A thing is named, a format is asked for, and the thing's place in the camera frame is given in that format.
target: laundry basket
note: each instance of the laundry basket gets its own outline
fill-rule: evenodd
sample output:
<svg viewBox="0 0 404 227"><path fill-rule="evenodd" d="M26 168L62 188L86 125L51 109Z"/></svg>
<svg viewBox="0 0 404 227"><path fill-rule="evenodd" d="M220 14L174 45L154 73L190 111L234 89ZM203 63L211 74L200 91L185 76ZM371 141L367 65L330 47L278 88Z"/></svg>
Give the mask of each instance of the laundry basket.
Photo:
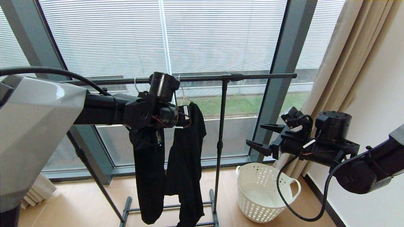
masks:
<svg viewBox="0 0 404 227"><path fill-rule="evenodd" d="M238 206L248 219L266 223L286 208L276 188L278 173L278 169L260 163L249 163L236 168ZM294 196L290 188L293 182L299 187ZM284 173L280 175L279 187L288 204L291 204L301 191L299 181Z"/></svg>

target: grass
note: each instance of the grass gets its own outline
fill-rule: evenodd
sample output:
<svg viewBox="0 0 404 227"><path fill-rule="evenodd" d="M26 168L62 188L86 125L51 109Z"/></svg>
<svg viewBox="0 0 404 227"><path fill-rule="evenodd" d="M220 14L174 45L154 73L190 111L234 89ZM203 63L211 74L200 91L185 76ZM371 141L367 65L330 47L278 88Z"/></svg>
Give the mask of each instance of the grass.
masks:
<svg viewBox="0 0 404 227"><path fill-rule="evenodd" d="M288 93L285 97L281 112L289 107L294 106L300 109L306 101L308 92ZM221 97L194 98L195 102L201 109L203 115L219 115ZM262 95L231 95L226 99L226 114L246 114L257 115L261 108Z"/></svg>

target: tiled floor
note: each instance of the tiled floor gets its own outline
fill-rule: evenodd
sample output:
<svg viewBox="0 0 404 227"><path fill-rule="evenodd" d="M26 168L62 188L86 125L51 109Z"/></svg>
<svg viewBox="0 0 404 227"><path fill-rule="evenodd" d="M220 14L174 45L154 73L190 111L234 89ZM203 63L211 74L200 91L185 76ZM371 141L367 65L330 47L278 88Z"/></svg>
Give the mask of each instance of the tiled floor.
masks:
<svg viewBox="0 0 404 227"><path fill-rule="evenodd" d="M302 192L292 207L305 217L314 217L320 210L320 202L303 179ZM204 170L201 179L202 198L209 200L209 189L215 186L215 171ZM57 190L49 200L35 207L21 210L19 227L110 227L119 226L119 219L93 181L56 183ZM126 198L132 196L131 208L138 208L135 177L114 178L108 193L123 210ZM166 196L164 204L177 204L177 196ZM220 172L217 212L221 227L267 227L267 226L335 226L327 213L317 222L304 222L295 217L288 209L266 224L248 220L237 205L237 183L235 168L224 168ZM210 206L205 207L205 216L200 222L212 221ZM165 210L154 225L170 226L178 222L178 210ZM131 213L128 227L148 226L141 221L140 213Z"/></svg>

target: baseboard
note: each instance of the baseboard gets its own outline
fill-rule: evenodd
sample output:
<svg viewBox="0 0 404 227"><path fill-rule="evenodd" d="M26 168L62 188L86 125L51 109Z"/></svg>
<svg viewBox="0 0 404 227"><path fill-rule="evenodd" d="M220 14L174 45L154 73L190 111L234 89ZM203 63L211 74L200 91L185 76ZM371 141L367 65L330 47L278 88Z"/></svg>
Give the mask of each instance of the baseboard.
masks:
<svg viewBox="0 0 404 227"><path fill-rule="evenodd" d="M306 175L303 177L303 179L306 181L307 185L310 187L310 189L314 192L315 196L318 198L318 200L321 202L323 201L323 193L318 189L318 187L315 185L313 180L309 177L309 175ZM341 218L338 216L338 214L335 212L335 210L332 208L332 206L327 202L326 204L326 211L330 215L331 219L335 223L337 227L346 227L344 222L341 220Z"/></svg>

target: beige curtain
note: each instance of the beige curtain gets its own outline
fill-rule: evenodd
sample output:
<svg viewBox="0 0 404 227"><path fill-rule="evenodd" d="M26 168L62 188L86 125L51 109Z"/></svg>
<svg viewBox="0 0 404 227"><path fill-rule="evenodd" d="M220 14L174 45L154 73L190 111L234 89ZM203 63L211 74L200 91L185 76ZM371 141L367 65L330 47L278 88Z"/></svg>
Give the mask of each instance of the beige curtain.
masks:
<svg viewBox="0 0 404 227"><path fill-rule="evenodd" d="M21 202L21 207L26 209L30 205L35 206L42 200L49 199L55 190L56 187L52 182L41 173L35 180L34 185L32 185L24 196L24 200Z"/></svg>
<svg viewBox="0 0 404 227"><path fill-rule="evenodd" d="M302 112L315 119L320 111L344 111L355 97L361 69L388 16L393 1L349 1L342 8L323 62ZM282 154L274 167L280 169L289 159ZM298 178L311 162L295 160L285 173Z"/></svg>

